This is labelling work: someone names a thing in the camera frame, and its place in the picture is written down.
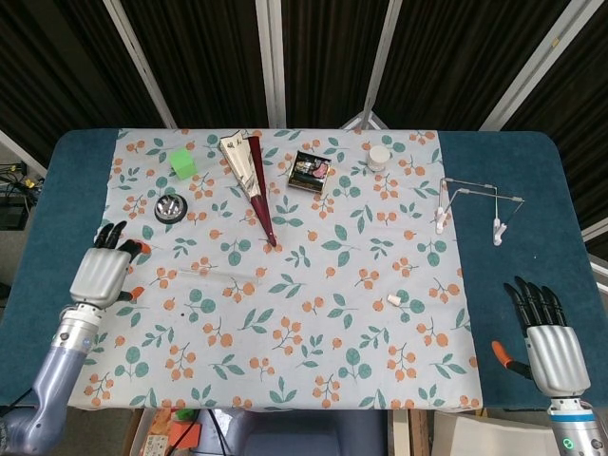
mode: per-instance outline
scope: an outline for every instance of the white plastic clip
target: white plastic clip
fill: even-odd
[[[499,218],[494,218],[494,226],[492,232],[494,233],[494,245],[499,246],[503,243],[502,235],[506,231],[506,225],[501,223]]]
[[[444,222],[446,221],[447,213],[444,208],[439,206],[435,211],[435,233],[441,235],[444,232]]]
[[[389,294],[387,296],[387,301],[395,307],[399,307],[401,305],[401,298],[399,296],[395,296],[394,294]]]

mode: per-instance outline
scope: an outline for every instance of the table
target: table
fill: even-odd
[[[31,383],[55,331],[55,315],[69,302],[67,290],[104,210],[106,171],[116,135],[116,130],[71,132],[58,143],[0,329],[3,347],[19,340],[19,350],[3,353],[2,402]],[[605,368],[591,360],[602,357],[606,320],[555,146],[537,133],[440,132],[440,141],[448,176],[491,181],[526,198],[525,212],[513,219],[500,249],[478,242],[488,233],[479,214],[492,213],[491,201],[468,199],[454,206],[484,403],[489,407],[546,405],[528,382],[500,367],[489,346],[493,338],[499,338],[514,355],[524,358],[515,315],[502,291],[502,283],[519,274],[550,285],[561,297],[588,360],[593,386],[586,398],[595,405],[605,404],[608,391],[600,381]],[[74,198],[75,187],[78,198]],[[547,226],[553,230],[547,233]],[[63,242],[53,242],[56,238]],[[554,264],[567,265],[567,269],[547,267]],[[32,305],[37,312],[31,311]]]

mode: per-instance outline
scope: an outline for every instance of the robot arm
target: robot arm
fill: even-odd
[[[522,327],[530,364],[515,361],[498,341],[492,349],[503,366],[530,380],[551,398],[547,411],[553,432],[565,455],[608,455],[608,437],[591,407],[580,400],[591,386],[579,340],[567,326],[560,301],[547,287],[541,289],[515,277],[520,290],[505,283]]]
[[[32,390],[37,408],[0,416],[0,454],[48,453],[60,441],[67,401],[99,330],[105,309],[132,296],[122,292],[129,263],[142,249],[128,240],[115,249],[126,222],[107,224],[88,249],[70,288],[74,305],[65,309]]]

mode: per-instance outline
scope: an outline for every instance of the small white cylinder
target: small white cylinder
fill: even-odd
[[[390,159],[390,151],[384,145],[375,145],[368,152],[368,168],[377,173],[383,171]]]
[[[394,294],[389,294],[387,296],[387,301],[395,307],[399,307],[401,305],[401,298],[399,296],[395,296]]]

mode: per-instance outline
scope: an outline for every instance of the white container lid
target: white container lid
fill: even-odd
[[[368,154],[368,167],[372,171],[382,171],[390,159],[390,151],[384,145],[375,145]]]

